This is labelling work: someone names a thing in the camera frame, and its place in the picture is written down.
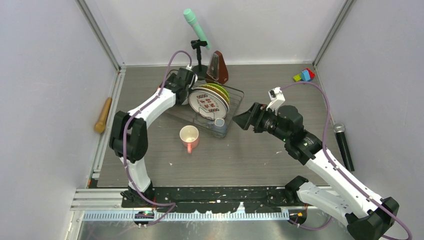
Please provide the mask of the lime green plate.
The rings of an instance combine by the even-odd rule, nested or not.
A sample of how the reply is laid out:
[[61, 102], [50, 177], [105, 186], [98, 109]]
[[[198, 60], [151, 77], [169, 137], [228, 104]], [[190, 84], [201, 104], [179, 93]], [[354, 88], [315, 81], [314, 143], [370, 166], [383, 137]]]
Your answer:
[[221, 85], [215, 84], [215, 83], [207, 83], [207, 85], [219, 89], [220, 91], [222, 91], [227, 96], [228, 99], [230, 98], [228, 91], [225, 88], [223, 88]]

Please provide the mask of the black wire dish rack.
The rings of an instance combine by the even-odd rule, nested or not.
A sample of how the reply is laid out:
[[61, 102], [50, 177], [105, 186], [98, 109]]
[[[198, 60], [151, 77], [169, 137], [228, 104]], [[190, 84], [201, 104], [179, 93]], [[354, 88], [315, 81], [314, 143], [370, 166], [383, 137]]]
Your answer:
[[239, 109], [244, 92], [200, 77], [188, 99], [166, 111], [170, 117], [218, 138], [224, 138]]

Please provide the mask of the large green-rimmed plate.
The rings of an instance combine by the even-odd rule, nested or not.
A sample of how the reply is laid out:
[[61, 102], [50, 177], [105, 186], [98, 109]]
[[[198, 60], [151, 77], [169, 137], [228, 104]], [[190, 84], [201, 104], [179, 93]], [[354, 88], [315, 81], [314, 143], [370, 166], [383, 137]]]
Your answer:
[[222, 118], [225, 118], [229, 112], [230, 105], [228, 105], [221, 96], [212, 90], [198, 86], [193, 89], [191, 95], [197, 98], [197, 105], [202, 110], [206, 110], [207, 113], [220, 112]]

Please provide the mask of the small plate with red characters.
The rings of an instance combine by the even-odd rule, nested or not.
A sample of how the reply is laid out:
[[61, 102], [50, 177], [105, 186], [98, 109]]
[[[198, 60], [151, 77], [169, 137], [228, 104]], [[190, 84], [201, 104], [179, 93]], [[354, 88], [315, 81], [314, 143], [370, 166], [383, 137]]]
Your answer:
[[215, 120], [225, 119], [229, 113], [229, 105], [217, 92], [196, 87], [188, 96], [191, 108], [202, 117]]

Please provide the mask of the pink mug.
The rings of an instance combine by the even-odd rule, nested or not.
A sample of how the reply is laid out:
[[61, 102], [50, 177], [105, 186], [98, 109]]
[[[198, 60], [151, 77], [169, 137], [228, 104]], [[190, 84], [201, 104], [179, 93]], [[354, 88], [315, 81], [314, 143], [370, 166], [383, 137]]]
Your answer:
[[184, 126], [179, 132], [179, 137], [189, 154], [193, 152], [200, 142], [199, 130], [193, 125]]

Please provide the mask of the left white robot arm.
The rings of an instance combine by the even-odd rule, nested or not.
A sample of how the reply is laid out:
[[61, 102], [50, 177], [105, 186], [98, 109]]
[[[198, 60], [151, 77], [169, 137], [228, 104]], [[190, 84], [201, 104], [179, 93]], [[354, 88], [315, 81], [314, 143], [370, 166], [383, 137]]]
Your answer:
[[180, 68], [165, 77], [157, 90], [145, 102], [128, 111], [115, 113], [109, 147], [121, 160], [128, 177], [128, 191], [141, 207], [148, 207], [154, 199], [153, 183], [148, 176], [145, 155], [148, 150], [148, 128], [168, 109], [182, 105], [198, 76]]

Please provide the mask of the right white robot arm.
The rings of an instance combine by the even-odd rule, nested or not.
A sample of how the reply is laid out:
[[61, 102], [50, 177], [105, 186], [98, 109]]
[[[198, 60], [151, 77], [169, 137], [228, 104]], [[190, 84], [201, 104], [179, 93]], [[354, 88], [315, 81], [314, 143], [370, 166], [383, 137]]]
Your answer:
[[323, 146], [322, 141], [305, 130], [303, 116], [292, 105], [277, 111], [255, 102], [233, 117], [243, 130], [267, 132], [284, 142], [287, 153], [325, 180], [337, 195], [296, 176], [285, 185], [285, 198], [291, 205], [313, 205], [338, 220], [355, 240], [379, 240], [395, 223], [399, 204], [392, 197], [382, 198], [357, 180]]

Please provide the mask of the woven bamboo tray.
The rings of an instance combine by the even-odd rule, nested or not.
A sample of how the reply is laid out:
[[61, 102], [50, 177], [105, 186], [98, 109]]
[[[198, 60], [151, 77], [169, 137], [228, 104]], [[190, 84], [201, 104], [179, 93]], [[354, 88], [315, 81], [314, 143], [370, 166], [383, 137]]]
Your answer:
[[218, 88], [214, 87], [214, 86], [210, 86], [207, 84], [202, 84], [199, 86], [200, 88], [205, 88], [211, 91], [214, 91], [215, 93], [217, 93], [219, 96], [221, 96], [225, 102], [230, 105], [230, 98], [228, 98], [221, 90], [219, 90]]

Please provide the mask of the grey mug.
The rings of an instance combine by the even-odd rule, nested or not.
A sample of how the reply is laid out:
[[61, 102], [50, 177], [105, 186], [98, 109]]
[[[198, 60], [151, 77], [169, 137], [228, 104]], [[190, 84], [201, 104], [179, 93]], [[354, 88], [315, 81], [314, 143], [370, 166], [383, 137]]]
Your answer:
[[213, 121], [208, 121], [207, 126], [215, 134], [225, 135], [227, 133], [226, 121], [223, 118], [216, 118]]

